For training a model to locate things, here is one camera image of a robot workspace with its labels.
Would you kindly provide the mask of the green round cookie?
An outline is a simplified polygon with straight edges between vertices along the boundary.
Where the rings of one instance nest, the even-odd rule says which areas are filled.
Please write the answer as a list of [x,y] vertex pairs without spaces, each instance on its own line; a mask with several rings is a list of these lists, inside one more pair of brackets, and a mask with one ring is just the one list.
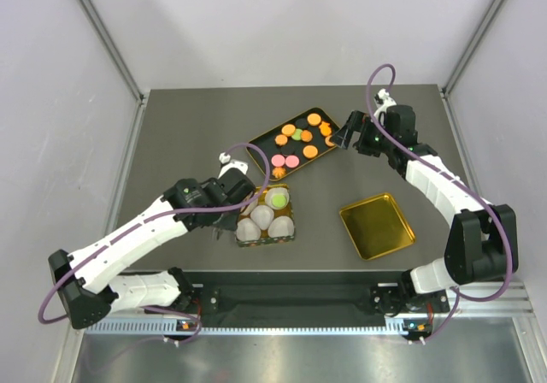
[[276,193],[271,197],[271,204],[276,209],[283,209],[287,205],[287,198],[282,193]]

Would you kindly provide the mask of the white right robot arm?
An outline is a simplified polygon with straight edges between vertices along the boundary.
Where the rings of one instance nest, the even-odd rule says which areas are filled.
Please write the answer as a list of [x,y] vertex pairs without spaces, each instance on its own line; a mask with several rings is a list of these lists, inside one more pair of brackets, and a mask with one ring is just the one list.
[[390,167],[421,192],[450,226],[443,257],[402,273],[398,297],[405,309],[421,309],[433,292],[508,279],[518,268],[515,212],[507,204],[493,205],[472,192],[433,148],[419,142],[411,107],[392,105],[374,116],[354,111],[331,141],[342,149],[353,146],[365,156],[386,156]]

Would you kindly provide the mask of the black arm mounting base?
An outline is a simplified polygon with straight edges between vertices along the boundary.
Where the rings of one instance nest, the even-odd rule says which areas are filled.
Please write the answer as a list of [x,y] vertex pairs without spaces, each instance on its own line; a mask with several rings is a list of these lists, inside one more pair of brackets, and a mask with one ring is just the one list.
[[188,271],[205,327],[364,327],[386,315],[445,314],[443,292],[410,301],[398,272]]

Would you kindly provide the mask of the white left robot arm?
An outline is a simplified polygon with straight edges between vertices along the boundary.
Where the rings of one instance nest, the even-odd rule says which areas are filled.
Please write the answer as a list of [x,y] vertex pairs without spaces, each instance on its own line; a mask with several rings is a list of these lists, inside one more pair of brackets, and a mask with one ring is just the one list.
[[158,306],[191,307],[194,288],[179,268],[153,274],[125,269],[168,241],[195,229],[235,230],[238,212],[255,191],[244,162],[222,166],[216,178],[179,180],[127,224],[83,249],[58,250],[48,258],[66,317],[75,329],[110,313]]

